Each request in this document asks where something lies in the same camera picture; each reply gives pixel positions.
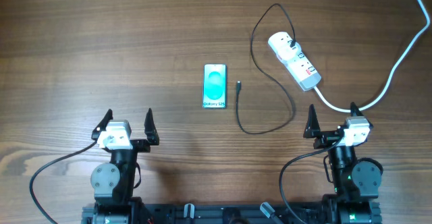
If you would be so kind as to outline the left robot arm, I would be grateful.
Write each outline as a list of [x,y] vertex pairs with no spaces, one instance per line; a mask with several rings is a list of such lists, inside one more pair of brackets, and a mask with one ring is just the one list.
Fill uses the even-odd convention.
[[97,166],[90,177],[94,189],[93,208],[82,211],[82,223],[154,223],[153,215],[146,209],[142,198],[133,191],[142,180],[135,180],[140,173],[138,154],[150,152],[159,145],[153,112],[149,109],[144,120],[145,139],[131,139],[131,127],[127,120],[114,120],[108,110],[92,131],[91,138],[99,148],[111,154],[110,161]]

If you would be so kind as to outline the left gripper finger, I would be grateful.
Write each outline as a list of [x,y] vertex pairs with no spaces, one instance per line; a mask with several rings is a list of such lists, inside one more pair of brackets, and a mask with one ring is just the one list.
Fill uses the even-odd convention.
[[159,145],[159,134],[155,126],[153,111],[151,108],[149,108],[146,113],[144,121],[144,133],[146,134],[146,139],[150,145]]
[[106,130],[108,123],[113,119],[113,111],[109,109],[99,124],[94,128],[91,134],[91,139],[97,141],[101,132]]

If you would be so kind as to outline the smartphone with cyan screen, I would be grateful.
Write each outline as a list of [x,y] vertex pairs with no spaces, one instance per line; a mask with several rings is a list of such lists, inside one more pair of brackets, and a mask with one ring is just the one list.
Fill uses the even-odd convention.
[[227,104],[227,66],[206,64],[204,66],[202,107],[224,109]]

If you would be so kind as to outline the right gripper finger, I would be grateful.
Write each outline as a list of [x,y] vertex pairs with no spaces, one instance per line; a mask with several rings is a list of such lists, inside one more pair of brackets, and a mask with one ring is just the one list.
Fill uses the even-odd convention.
[[360,109],[357,107],[357,105],[354,102],[350,103],[350,116],[351,117],[363,117],[367,120],[369,123],[369,128],[373,129],[373,124],[362,114]]
[[305,125],[303,137],[317,138],[321,134],[321,128],[317,119],[315,106],[311,104],[308,109],[308,119]]

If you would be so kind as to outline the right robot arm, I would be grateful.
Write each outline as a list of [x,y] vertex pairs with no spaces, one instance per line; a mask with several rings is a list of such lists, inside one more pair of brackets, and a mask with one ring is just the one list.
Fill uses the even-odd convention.
[[334,194],[322,198],[325,223],[374,224],[381,223],[381,209],[374,200],[379,197],[383,167],[372,158],[356,156],[355,148],[367,141],[373,124],[354,104],[350,116],[336,130],[320,128],[315,106],[308,110],[304,138],[314,139],[315,150],[323,149],[327,181],[333,184]]

